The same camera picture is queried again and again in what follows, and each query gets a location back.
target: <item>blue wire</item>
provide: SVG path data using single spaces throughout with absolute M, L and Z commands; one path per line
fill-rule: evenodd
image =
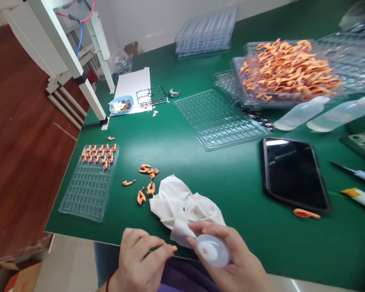
M 78 43 L 78 48 L 77 48 L 77 53 L 76 53 L 76 57 L 78 57 L 78 52 L 80 51 L 80 47 L 81 47 L 81 42 L 82 42 L 82 23 L 80 21 L 80 42 Z

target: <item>phone screen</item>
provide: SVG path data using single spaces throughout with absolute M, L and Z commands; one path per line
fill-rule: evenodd
M 313 210 L 331 208 L 310 144 L 278 138 L 266 138 L 263 144 L 269 194 Z

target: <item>plastic bottle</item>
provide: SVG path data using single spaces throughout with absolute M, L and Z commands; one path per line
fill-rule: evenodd
M 230 262 L 230 253 L 220 239 L 202 234 L 196 239 L 196 245 L 203 259 L 211 266 L 222 268 Z
M 305 103 L 300 103 L 275 122 L 275 127 L 283 131 L 291 131 L 316 116 L 329 101 L 328 97 L 315 97 Z
M 307 127 L 318 132 L 329 132 L 356 118 L 365 115 L 365 96 L 356 101 L 347 101 L 309 121 Z

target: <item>metal sprue frame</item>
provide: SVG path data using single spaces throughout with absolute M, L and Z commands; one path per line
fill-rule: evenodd
M 152 92 L 152 89 L 158 89 L 158 92 Z M 153 99 L 153 97 L 157 94 L 161 94 L 162 97 L 160 97 L 158 99 Z M 143 98 L 143 97 L 150 97 L 151 100 L 141 102 L 141 98 Z M 157 104 L 168 101 L 167 95 L 166 95 L 165 91 L 163 90 L 162 86 L 156 86 L 156 87 L 137 91 L 137 100 L 138 100 L 138 103 L 141 105 L 141 107 L 149 107 L 152 105 L 157 105 Z

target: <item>wooden floor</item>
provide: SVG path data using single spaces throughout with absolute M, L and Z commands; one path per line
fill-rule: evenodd
M 47 99 L 45 74 L 0 28 L 0 262 L 49 246 L 43 232 L 79 130 Z M 65 85 L 87 111 L 74 80 Z

